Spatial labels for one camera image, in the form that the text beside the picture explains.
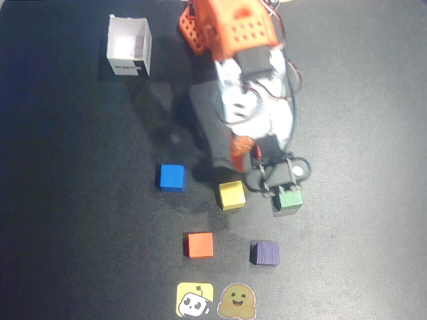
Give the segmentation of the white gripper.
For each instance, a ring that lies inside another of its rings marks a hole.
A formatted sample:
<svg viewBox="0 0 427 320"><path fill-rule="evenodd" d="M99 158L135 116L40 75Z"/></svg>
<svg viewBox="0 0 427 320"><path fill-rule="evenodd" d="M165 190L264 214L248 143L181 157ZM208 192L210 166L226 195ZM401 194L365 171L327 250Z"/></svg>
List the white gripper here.
<svg viewBox="0 0 427 320"><path fill-rule="evenodd" d="M222 122L231 131L231 160L239 173L252 150L263 159L277 159L292 135L294 115L289 103L271 98L238 98L222 101Z"/></svg>

